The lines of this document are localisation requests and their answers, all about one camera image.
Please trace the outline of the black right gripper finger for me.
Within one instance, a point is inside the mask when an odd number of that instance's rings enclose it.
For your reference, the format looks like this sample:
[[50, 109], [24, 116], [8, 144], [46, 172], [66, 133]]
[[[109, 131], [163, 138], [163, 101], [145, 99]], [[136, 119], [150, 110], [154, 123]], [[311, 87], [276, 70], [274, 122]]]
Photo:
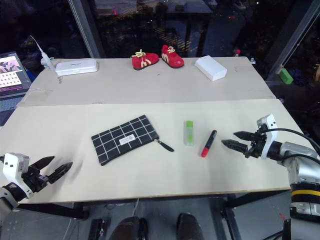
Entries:
[[232, 139], [225, 139], [221, 141], [224, 146], [230, 150], [234, 150], [245, 154], [248, 151], [248, 146], [246, 144], [240, 143], [239, 141]]
[[256, 141], [256, 135], [251, 132], [237, 131], [233, 134], [241, 140], [250, 141], [250, 142]]

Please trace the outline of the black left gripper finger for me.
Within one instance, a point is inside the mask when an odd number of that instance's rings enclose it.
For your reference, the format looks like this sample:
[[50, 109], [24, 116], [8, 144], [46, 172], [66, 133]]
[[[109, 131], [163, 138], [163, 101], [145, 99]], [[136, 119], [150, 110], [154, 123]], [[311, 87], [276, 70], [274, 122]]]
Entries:
[[39, 173], [40, 170], [45, 168], [50, 164], [50, 162], [54, 159], [54, 156], [46, 156], [41, 158], [40, 160], [36, 161], [35, 163], [31, 164], [29, 166], [29, 172], [30, 173]]
[[67, 162], [65, 164], [62, 164], [57, 169], [54, 170], [54, 172], [50, 175], [48, 175], [48, 182], [50, 184], [55, 183], [57, 180], [59, 180], [61, 177], [63, 177], [72, 167], [73, 162]]

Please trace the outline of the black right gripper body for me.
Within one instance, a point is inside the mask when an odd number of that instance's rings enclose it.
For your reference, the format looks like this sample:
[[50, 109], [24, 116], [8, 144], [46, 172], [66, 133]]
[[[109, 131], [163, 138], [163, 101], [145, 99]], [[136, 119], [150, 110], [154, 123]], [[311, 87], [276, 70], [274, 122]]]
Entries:
[[259, 158], [266, 144], [267, 136], [258, 129], [255, 133], [247, 133], [247, 140], [250, 141], [250, 148], [245, 151], [246, 158], [254, 157]]

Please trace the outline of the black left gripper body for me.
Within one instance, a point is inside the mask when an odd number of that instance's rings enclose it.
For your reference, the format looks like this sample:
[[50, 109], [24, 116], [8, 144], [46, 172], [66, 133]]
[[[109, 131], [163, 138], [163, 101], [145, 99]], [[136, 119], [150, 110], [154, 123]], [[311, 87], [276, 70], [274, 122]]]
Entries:
[[41, 175], [40, 170], [35, 166], [29, 166], [27, 172], [23, 173], [21, 177], [33, 193], [40, 192], [49, 182], [49, 178]]

